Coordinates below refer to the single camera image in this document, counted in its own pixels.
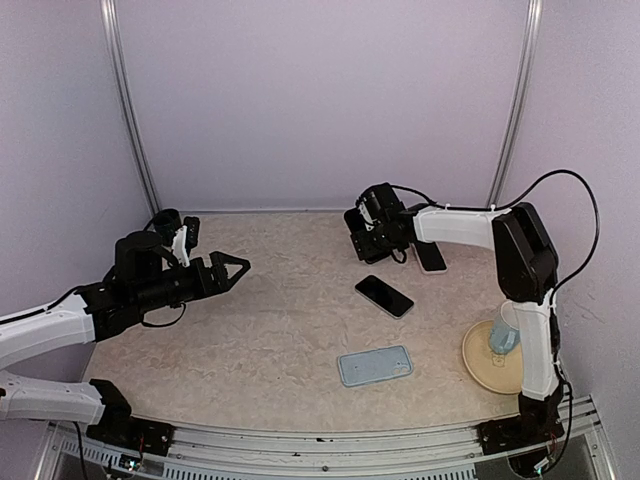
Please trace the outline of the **light blue phone case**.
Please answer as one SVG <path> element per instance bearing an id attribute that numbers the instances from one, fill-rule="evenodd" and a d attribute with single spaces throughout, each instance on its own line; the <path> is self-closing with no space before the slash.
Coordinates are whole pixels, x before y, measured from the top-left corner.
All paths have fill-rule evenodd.
<path id="1" fill-rule="evenodd" d="M 402 345 L 342 355 L 337 366 L 347 388 L 402 378 L 413 372 L 409 353 Z"/>

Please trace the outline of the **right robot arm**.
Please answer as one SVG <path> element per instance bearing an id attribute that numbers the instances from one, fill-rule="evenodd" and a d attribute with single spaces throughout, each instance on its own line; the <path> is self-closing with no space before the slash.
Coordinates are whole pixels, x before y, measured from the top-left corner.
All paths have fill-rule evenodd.
<path id="1" fill-rule="evenodd" d="M 521 200 L 489 208 L 453 207 L 429 198 L 407 207 L 396 194 L 399 189 L 389 183 L 373 185 L 344 213 L 358 259 L 374 264 L 392 258 L 403 264 L 409 246 L 426 244 L 431 248 L 429 262 L 436 263 L 442 258 L 441 242 L 493 251 L 498 285 L 519 332 L 523 380 L 518 414 L 480 424 L 483 448 L 560 437 L 563 380 L 555 314 L 559 259 L 535 207 Z"/>

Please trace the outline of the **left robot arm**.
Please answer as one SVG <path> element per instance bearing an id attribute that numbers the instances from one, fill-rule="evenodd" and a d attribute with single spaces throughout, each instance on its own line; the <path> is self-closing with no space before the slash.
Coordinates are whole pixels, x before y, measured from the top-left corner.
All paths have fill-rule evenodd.
<path id="1" fill-rule="evenodd" d="M 189 257 L 192 242 L 178 229 L 171 246 L 160 234 L 137 231 L 115 244 L 115 264 L 104 280 L 71 288 L 49 305 L 1 319 L 1 417 L 86 425 L 90 437 L 127 445 L 141 438 L 140 424 L 118 388 L 107 380 L 63 383 L 20 378 L 9 367 L 72 345 L 99 343 L 146 314 L 230 291 L 250 270 L 249 261 L 214 251 L 211 262 Z"/>

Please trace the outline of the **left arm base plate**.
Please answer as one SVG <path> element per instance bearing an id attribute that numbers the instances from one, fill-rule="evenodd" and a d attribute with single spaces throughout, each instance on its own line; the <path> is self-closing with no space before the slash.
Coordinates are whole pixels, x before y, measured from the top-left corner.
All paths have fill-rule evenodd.
<path id="1" fill-rule="evenodd" d="M 142 454 L 166 457 L 175 427 L 169 423 L 137 417 L 113 425 L 89 425 L 89 438 L 107 445 L 135 450 Z"/>

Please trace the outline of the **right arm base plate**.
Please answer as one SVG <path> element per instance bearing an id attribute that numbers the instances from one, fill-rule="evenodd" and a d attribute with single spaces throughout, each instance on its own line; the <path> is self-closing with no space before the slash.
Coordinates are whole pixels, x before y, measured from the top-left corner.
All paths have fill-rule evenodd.
<path id="1" fill-rule="evenodd" d="M 476 427 L 481 449 L 484 455 L 517 450 L 548 442 L 553 436 L 564 435 L 561 422 L 540 426 L 524 421 L 520 416 L 482 422 Z"/>

